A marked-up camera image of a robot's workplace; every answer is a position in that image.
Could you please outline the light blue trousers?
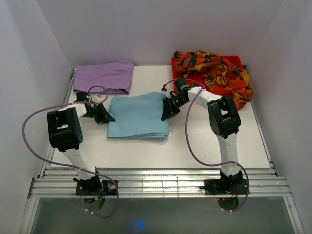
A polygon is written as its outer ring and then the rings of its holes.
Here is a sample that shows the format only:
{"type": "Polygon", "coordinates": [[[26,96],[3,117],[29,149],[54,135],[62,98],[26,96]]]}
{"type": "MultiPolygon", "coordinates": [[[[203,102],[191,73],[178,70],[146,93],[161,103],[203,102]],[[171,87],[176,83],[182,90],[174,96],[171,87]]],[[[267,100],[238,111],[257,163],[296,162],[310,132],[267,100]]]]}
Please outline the light blue trousers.
{"type": "Polygon", "coordinates": [[[107,137],[165,140],[169,135],[168,121],[161,120],[165,97],[160,92],[135,97],[113,97],[109,112],[115,121],[108,124],[107,137]]]}

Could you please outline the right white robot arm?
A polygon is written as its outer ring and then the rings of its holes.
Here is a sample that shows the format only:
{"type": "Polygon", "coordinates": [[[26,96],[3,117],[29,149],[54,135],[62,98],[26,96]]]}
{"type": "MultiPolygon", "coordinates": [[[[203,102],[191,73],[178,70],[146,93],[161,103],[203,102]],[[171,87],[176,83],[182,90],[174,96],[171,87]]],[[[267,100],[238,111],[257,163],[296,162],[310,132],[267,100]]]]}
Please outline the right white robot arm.
{"type": "Polygon", "coordinates": [[[204,183],[204,189],[210,193],[237,191],[243,183],[242,169],[238,165],[237,134],[241,125],[238,110],[231,96],[220,96],[205,90],[199,82],[188,84],[185,78],[173,79],[177,92],[163,85],[163,121],[176,116],[180,107],[189,103],[200,105],[208,111],[209,124],[217,136],[221,163],[220,179],[204,183]]]}

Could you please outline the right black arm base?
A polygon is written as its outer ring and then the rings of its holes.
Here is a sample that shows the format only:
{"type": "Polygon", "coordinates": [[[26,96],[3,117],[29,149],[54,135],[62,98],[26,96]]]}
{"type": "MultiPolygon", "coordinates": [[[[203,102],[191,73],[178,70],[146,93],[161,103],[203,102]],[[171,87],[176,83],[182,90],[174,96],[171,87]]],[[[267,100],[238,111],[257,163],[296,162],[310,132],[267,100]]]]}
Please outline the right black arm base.
{"type": "Polygon", "coordinates": [[[249,181],[242,179],[234,184],[226,184],[223,179],[207,179],[199,187],[205,195],[215,195],[219,207],[227,212],[237,211],[240,207],[239,195],[249,195],[249,181]]]}

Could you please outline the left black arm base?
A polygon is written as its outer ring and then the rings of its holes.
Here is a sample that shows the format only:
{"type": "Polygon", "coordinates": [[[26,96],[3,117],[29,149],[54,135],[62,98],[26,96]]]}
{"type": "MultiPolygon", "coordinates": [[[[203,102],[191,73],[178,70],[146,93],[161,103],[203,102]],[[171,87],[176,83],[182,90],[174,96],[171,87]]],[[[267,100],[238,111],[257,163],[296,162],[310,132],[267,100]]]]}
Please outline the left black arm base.
{"type": "Polygon", "coordinates": [[[76,183],[75,195],[83,196],[85,209],[91,211],[101,210],[105,204],[106,196],[117,195],[117,186],[110,180],[102,181],[94,176],[86,180],[74,178],[73,181],[76,183]]]}

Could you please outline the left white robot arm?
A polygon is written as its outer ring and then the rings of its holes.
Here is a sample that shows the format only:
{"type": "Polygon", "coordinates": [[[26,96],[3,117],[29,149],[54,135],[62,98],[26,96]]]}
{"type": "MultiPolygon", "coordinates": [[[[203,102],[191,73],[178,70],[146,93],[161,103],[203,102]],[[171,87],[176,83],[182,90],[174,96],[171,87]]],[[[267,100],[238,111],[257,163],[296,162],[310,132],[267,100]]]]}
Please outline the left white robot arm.
{"type": "Polygon", "coordinates": [[[94,102],[87,92],[78,92],[75,104],[47,113],[49,141],[51,146],[63,153],[73,166],[78,166],[76,169],[78,178],[74,178],[78,186],[76,194],[101,195],[105,191],[105,186],[96,175],[98,173],[96,166],[88,160],[81,147],[83,132],[80,117],[93,118],[97,124],[115,121],[99,99],[94,102]]]}

